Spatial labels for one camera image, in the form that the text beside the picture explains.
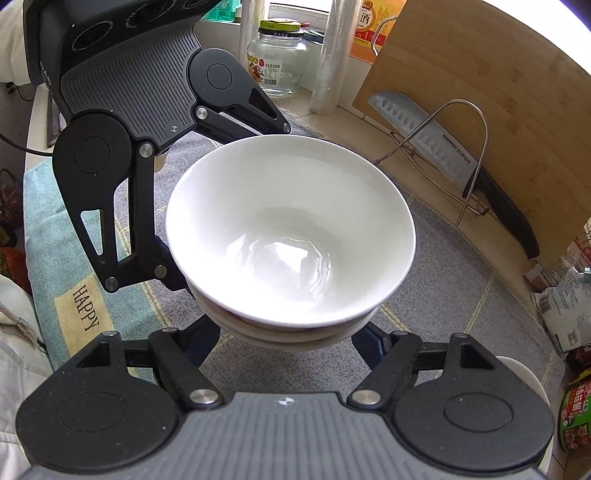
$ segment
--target metal rack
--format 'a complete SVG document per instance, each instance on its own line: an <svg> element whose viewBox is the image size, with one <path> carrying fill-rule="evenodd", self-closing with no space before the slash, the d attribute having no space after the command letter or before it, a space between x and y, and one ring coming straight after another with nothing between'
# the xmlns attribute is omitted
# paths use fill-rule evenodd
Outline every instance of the metal rack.
<svg viewBox="0 0 591 480"><path fill-rule="evenodd" d="M394 16L394 17L387 17L384 18L380 24L378 25L378 28L376 29L374 36L372 37L371 40L371 49L374 52L374 54L377 56L378 55L378 50L375 46L375 43L378 39L379 33L382 31L382 29L384 28L384 26L391 21L394 21L398 18L398 16ZM472 109L474 109L476 111L476 113L478 113L478 115L480 116L482 123L484 125L484 130L485 130L485 137L484 137L484 142L482 144L482 151L480 152L480 157L478 159L478 163L476 165L476 170L474 171L474 175L472 176L472 181L470 182L470 188L468 189L468 193L466 195L466 198L462 198L458 195L455 195L453 193L451 193L450 191L448 191L447 189L445 189L444 187L442 187L441 185L439 185L438 182L436 182L423 168L421 168L421 166L418 164L416 157L422 158L417 152L416 149L412 146L407 146L406 143L412 139L415 135L417 135L431 120L433 120L437 114L439 114L443 109L445 109L446 107L454 104L454 103L461 103L463 105L467 105L469 107L471 107ZM424 177L431 182L433 185L435 185L439 190L441 190L445 195L447 195L449 198L455 200L457 203L460 203L462 205L462 208L460 210L460 214L457 217L456 223L455 225L458 226L460 224L460 222L462 221L462 218L464 217L464 214L466 213L466 210L470 210L472 213L474 213L475 215L478 216L485 216L487 213L491 213L491 210L486 207L479 199L477 196L475 196L473 194L474 191L474 185L476 184L476 179L478 178L478 174L480 172L480 169L482 168L482 162L484 159L484 155L486 153L486 149L488 147L488 139L489 139L489 130L488 130L488 124L486 123L486 118L484 117L484 114L482 113L482 110L480 110L480 108L478 108L474 103L468 101L468 100L464 100L464 99L453 99L453 100L449 100L448 102L444 103L442 106L440 106L437 110L435 110L431 115L429 115L429 117L427 117L423 122L421 122L421 124L417 125L416 128L414 128L406 137L399 139L399 135L397 135L395 132L390 132L390 136L392 137L392 139L396 142L396 147L394 147L391 151L389 151L388 153L386 153L385 155L383 155L382 157L378 158L377 160L373 161L372 163L374 165L379 165L381 162L383 162L384 160L386 160L386 158L392 156L394 153L396 153L398 150L402 150L402 152L407 156L407 158L412 162L412 164L417 168L417 170L424 175ZM470 200L474 200L476 202L476 207L473 207L472 205L470 205Z"/></svg>

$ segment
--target cloth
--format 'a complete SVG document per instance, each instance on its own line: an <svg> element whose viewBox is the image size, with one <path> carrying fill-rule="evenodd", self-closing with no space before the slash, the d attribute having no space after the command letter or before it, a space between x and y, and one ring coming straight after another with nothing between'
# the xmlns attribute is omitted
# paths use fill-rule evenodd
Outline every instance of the cloth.
<svg viewBox="0 0 591 480"><path fill-rule="evenodd" d="M25 38L22 29L22 0L6 6L0 0L0 82L29 83Z"/></svg>
<svg viewBox="0 0 591 480"><path fill-rule="evenodd" d="M296 117L288 118L292 133L322 137ZM195 161L217 146L201 135L188 134L170 149L166 165L155 174L155 230L162 239L174 186ZM388 332L410 330L430 341L446 342L452 333L470 333L494 354L529 367L551 399L564 364L542 328L453 225L403 194L417 230L415 260L374 323ZM124 183L115 194L122 255L129 252L126 196ZM124 339L146 338L164 326L184 328L201 315L188 293L170 292L157 280L115 294L104 292L74 234L49 161L25 173L24 210L35 305L56 367L103 330L119 330ZM87 226L91 238L98 238L98 218ZM257 348L227 333L201 370L226 396L235 391L281 390L348 395L369 373L350 339L311 352L289 353Z"/></svg>
<svg viewBox="0 0 591 480"><path fill-rule="evenodd" d="M14 480L29 467L16 434L18 407L52 370L37 346L40 332L31 297L0 275L0 303L8 314L0 313L0 479Z"/></svg>

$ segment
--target wooden cutting board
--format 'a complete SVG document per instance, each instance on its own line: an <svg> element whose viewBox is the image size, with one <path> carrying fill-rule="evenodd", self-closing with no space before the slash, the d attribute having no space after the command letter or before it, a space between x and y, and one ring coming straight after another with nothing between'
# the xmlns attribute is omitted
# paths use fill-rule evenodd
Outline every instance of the wooden cutting board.
<svg viewBox="0 0 591 480"><path fill-rule="evenodd" d="M556 28L569 33L564 22ZM529 220L538 261L549 267L565 253L591 216L585 69L485 1L407 0L353 103L388 126L367 103L383 90L401 92L427 112L453 98L477 104L490 129L484 165ZM478 158L484 133L476 112L453 105L437 120Z"/></svg>

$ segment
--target plastic wrap roll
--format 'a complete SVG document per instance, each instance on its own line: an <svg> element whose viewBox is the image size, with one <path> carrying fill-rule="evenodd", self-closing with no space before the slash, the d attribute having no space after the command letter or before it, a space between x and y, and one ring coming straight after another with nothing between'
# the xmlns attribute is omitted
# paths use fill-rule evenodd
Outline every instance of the plastic wrap roll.
<svg viewBox="0 0 591 480"><path fill-rule="evenodd" d="M248 70L246 48L258 37L261 20L269 15L271 0L242 0L242 19L240 21L240 42L238 44L238 61Z"/></svg>
<svg viewBox="0 0 591 480"><path fill-rule="evenodd" d="M337 107L362 0L333 0L320 52L320 70L310 108L332 115Z"/></svg>

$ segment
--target can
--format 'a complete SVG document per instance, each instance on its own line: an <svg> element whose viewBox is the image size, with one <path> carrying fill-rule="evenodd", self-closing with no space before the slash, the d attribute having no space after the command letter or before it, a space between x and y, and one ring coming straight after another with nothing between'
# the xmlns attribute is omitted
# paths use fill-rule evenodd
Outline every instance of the can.
<svg viewBox="0 0 591 480"><path fill-rule="evenodd" d="M591 380L583 382L565 393L558 419L558 437L564 450L578 450L591 445L590 402Z"/></svg>

